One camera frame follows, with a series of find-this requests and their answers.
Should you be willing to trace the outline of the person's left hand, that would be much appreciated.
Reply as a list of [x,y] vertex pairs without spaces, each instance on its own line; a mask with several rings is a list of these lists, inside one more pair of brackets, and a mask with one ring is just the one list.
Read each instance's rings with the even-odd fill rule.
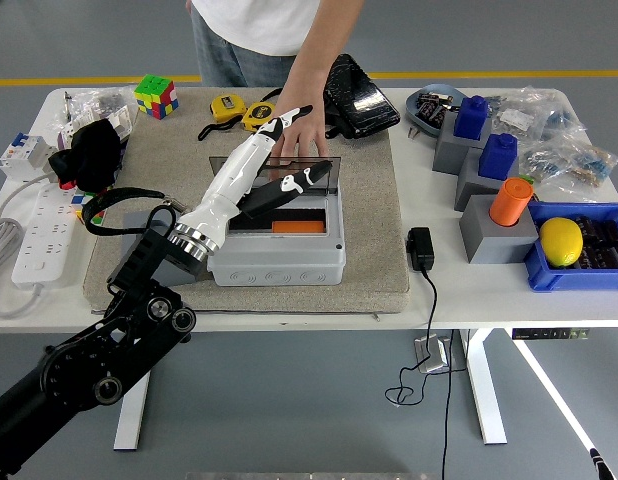
[[312,111],[286,128],[277,141],[270,156],[271,165],[278,166],[281,158],[330,155],[325,138],[325,113],[321,93],[313,95],[283,91],[276,103],[275,115],[308,105],[312,107]]

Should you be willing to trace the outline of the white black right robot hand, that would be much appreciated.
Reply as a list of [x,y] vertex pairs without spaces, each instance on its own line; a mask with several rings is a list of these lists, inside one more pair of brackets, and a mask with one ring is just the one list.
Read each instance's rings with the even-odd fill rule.
[[615,476],[610,468],[607,466],[605,460],[600,455],[596,448],[591,448],[589,451],[591,460],[595,467],[599,480],[615,480]]

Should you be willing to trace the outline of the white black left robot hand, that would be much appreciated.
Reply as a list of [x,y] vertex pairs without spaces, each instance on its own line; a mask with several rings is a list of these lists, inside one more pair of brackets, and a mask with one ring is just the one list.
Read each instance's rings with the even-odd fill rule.
[[273,118],[234,149],[212,180],[201,203],[180,217],[170,234],[170,241],[183,249],[215,252],[224,244],[227,225],[232,218],[239,214],[254,218],[282,206],[323,178],[332,168],[328,160],[257,189],[252,188],[284,129],[311,111],[312,107],[307,105]]

